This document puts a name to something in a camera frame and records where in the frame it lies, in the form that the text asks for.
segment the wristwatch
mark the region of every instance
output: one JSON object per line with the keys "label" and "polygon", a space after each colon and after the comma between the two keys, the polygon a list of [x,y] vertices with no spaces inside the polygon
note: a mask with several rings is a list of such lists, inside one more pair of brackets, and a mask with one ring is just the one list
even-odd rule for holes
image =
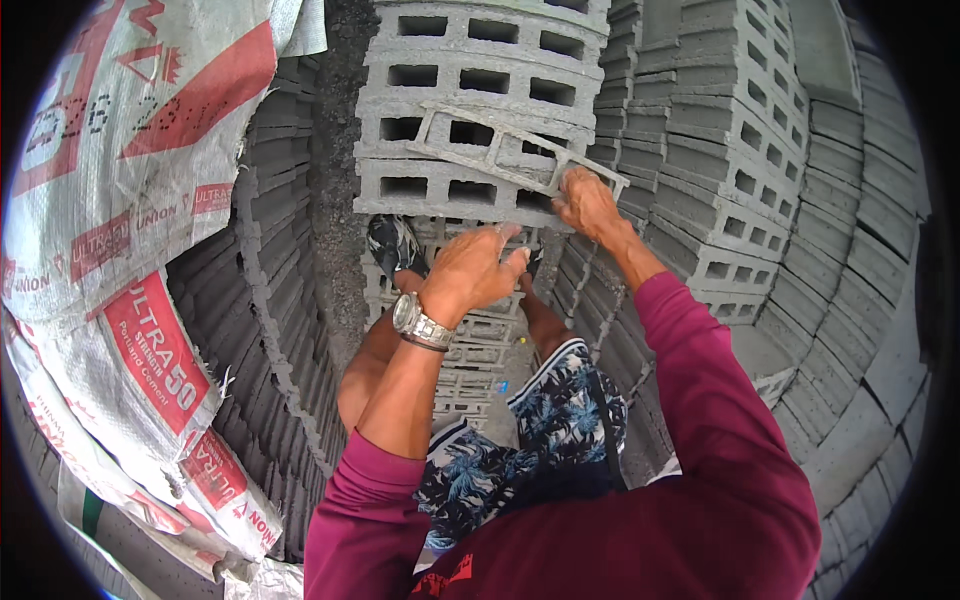
{"label": "wristwatch", "polygon": [[432,349],[443,352],[450,349],[450,343],[456,333],[423,314],[417,292],[404,294],[396,301],[394,329],[400,337],[407,335],[420,338],[428,346],[433,347]]}

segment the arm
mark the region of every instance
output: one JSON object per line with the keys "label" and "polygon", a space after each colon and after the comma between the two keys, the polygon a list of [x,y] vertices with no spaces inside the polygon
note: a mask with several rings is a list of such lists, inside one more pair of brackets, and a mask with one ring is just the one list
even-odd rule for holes
{"label": "arm", "polygon": [[[571,173],[564,181],[568,200],[555,204],[565,221],[607,249],[636,291],[647,344],[657,353],[660,406],[681,479],[696,482],[703,510],[718,513],[716,519],[730,518],[718,505],[739,506],[756,545],[776,548],[770,559],[777,568],[808,581],[820,547],[813,496],[777,422],[733,356],[730,330],[666,272],[619,217],[607,186],[590,175]],[[654,488],[673,485],[667,482]],[[748,538],[747,531],[741,535]]]}
{"label": "arm", "polygon": [[[458,236],[437,256],[420,290],[423,313],[456,328],[467,311],[514,290],[530,251],[500,264],[519,226]],[[430,517],[413,493],[430,442],[441,352],[401,342],[364,408],[310,521],[304,597],[405,598]]]}

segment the bracelet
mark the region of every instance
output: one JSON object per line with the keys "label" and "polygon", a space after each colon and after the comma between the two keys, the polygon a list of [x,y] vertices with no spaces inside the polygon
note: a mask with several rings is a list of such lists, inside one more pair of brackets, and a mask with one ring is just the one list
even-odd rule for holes
{"label": "bracelet", "polygon": [[401,333],[400,339],[403,340],[404,342],[407,342],[408,344],[413,344],[414,346],[419,346],[421,348],[426,348],[428,350],[433,350],[435,352],[442,352],[446,354],[447,352],[450,351],[450,348],[443,348],[440,346],[430,346],[429,344],[425,344],[424,342],[421,342],[420,340],[418,340],[416,336],[410,335],[409,333]]}

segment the watch face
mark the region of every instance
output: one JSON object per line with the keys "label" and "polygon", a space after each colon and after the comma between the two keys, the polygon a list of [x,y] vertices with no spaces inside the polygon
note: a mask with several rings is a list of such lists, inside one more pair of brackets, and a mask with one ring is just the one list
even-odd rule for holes
{"label": "watch face", "polygon": [[404,294],[396,301],[394,306],[394,329],[404,332],[410,325],[414,313],[414,299],[409,294]]}

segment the shorts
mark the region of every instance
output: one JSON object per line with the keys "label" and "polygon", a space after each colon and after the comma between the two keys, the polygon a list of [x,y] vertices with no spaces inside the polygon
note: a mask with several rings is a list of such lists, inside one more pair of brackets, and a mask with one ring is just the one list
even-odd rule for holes
{"label": "shorts", "polygon": [[590,360],[584,341],[562,344],[507,406],[519,449],[494,444],[461,418],[430,440],[414,498],[430,514],[425,547],[446,550],[498,515],[544,501],[595,497],[611,489],[603,394],[617,453],[626,440],[627,406]]}

